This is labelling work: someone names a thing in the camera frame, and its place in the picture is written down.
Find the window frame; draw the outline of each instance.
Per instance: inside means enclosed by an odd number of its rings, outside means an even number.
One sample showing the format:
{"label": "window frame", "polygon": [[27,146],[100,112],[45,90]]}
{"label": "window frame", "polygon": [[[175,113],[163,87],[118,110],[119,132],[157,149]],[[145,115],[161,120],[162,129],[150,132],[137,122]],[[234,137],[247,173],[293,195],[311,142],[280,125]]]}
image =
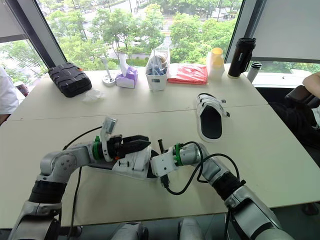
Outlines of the window frame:
{"label": "window frame", "polygon": [[48,69],[67,62],[36,0],[4,1]]}

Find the slipper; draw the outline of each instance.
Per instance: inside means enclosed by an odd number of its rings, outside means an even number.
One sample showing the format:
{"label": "slipper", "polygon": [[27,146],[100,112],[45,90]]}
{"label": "slipper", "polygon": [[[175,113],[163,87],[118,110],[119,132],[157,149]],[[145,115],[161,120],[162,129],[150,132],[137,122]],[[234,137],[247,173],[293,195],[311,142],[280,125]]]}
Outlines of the slipper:
{"label": "slipper", "polygon": [[208,93],[200,93],[196,98],[198,133],[202,140],[213,143],[221,137],[222,116],[230,117],[222,107],[225,102]]}

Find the tissue box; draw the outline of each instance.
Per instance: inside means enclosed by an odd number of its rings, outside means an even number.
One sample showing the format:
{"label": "tissue box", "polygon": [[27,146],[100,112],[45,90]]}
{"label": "tissue box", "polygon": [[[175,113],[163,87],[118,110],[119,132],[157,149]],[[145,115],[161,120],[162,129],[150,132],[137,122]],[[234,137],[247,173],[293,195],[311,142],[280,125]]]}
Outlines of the tissue box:
{"label": "tissue box", "polygon": [[135,67],[129,66],[126,75],[118,74],[115,78],[115,84],[119,87],[134,89],[138,79],[138,71]]}

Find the red bag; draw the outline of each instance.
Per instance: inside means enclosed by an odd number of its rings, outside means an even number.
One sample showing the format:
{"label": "red bag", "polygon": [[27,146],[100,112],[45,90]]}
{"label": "red bag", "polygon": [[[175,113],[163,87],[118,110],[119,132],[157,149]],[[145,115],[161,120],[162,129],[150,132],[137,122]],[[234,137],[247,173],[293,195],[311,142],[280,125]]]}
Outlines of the red bag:
{"label": "red bag", "polygon": [[195,63],[172,63],[168,69],[168,82],[173,84],[206,84],[208,82],[207,67]]}

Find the plastic bag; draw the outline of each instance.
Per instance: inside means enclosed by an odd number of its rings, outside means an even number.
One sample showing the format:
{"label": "plastic bag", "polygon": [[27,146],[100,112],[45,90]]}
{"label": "plastic bag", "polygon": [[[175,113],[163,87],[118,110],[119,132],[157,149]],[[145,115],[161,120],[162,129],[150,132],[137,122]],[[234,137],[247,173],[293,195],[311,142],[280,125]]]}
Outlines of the plastic bag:
{"label": "plastic bag", "polygon": [[85,103],[95,103],[99,100],[104,99],[105,97],[106,94],[104,92],[101,92],[98,89],[91,89],[85,93],[82,101]]}
{"label": "plastic bag", "polygon": [[163,43],[152,50],[145,67],[145,73],[152,76],[166,75],[169,63],[169,46],[167,46],[167,43]]}
{"label": "plastic bag", "polygon": [[208,82],[207,67],[195,63],[172,63],[168,70],[168,82],[173,84],[206,84]]}

